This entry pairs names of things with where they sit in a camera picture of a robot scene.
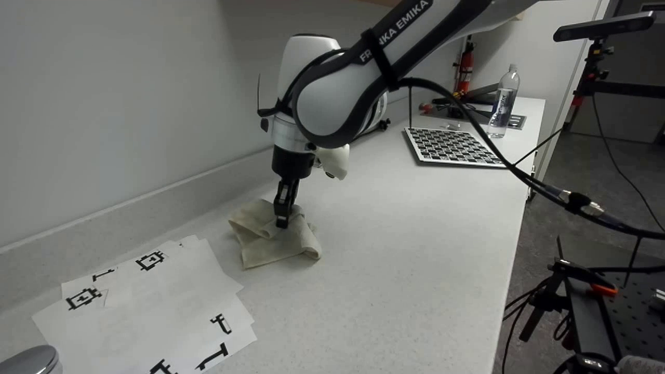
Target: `beige towel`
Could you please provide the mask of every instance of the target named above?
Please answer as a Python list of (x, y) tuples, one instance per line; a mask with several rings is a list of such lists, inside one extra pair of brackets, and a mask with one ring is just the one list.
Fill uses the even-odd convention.
[(270, 264), (304, 253), (314, 260), (321, 257), (315, 227), (307, 224), (303, 210), (294, 205), (286, 230), (275, 226), (273, 204), (256, 200), (234, 212), (229, 223), (240, 242), (245, 269)]

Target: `franka emika robot arm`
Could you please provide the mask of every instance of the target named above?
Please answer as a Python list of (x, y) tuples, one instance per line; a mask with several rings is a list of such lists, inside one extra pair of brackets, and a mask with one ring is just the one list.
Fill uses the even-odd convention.
[(403, 0), (349, 49), (323, 35), (291, 37), (277, 104), (258, 110), (261, 128), (275, 143), (273, 171), (282, 178), (274, 200), (277, 226), (288, 226), (299, 180), (309, 176), (316, 157), (328, 176), (346, 176), (349, 142), (381, 119), (397, 79), (438, 47), (490, 30), (536, 2)]

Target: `floor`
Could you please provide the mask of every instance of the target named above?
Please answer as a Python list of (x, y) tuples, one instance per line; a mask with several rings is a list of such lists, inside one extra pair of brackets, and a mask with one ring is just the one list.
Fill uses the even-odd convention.
[[(610, 140), (610, 147), (619, 167), (641, 189), (665, 226), (665, 146)], [(614, 169), (599, 138), (563, 133), (545, 181), (586, 194), (608, 212), (633, 226), (659, 230), (639, 195)], [(559, 233), (585, 236), (628, 249), (634, 245), (633, 237), (573, 216), (536, 196), (527, 205), (522, 221), (508, 300), (535, 287), (548, 276), (547, 264), (555, 256), (555, 238)], [(643, 240), (640, 251), (665, 258), (665, 244), (662, 242)], [(571, 354), (552, 339), (552, 332), (561, 320), (561, 315), (556, 312), (546, 313), (528, 343), (517, 339), (530, 311), (530, 307), (525, 310), (515, 329), (505, 367), (507, 374), (552, 373)], [(501, 360), (509, 328), (510, 323), (506, 321), (499, 337), (494, 374), (501, 373)]]

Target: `speckled countertop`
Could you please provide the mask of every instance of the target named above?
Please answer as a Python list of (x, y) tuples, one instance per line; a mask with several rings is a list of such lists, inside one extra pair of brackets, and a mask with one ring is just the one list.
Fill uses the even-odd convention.
[[(544, 105), (517, 99), (525, 128), (497, 141), (509, 160), (535, 146)], [(443, 124), (414, 118), (417, 127)], [(272, 184), (117, 261), (191, 234), (209, 240), (245, 286), (239, 297), (258, 337), (211, 373), (490, 373), (526, 186), (506, 170), (418, 166), (404, 125), (354, 144), (344, 181), (314, 170), (301, 182), (297, 203), (319, 228), (318, 262), (241, 269), (227, 217), (252, 199), (272, 201)], [(51, 289), (0, 315), (0, 359), (44, 343), (31, 316), (59, 297)]]

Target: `red fire extinguisher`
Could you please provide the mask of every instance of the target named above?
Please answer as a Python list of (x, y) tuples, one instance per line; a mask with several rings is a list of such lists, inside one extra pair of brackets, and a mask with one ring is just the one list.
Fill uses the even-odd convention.
[(462, 57), (460, 58), (460, 63), (456, 64), (459, 67), (458, 70), (458, 83), (457, 83), (457, 93), (460, 96), (465, 95), (469, 92), (469, 84), (471, 82), (471, 74), (473, 73), (473, 43), (471, 43), (471, 37), (466, 41), (466, 48)]

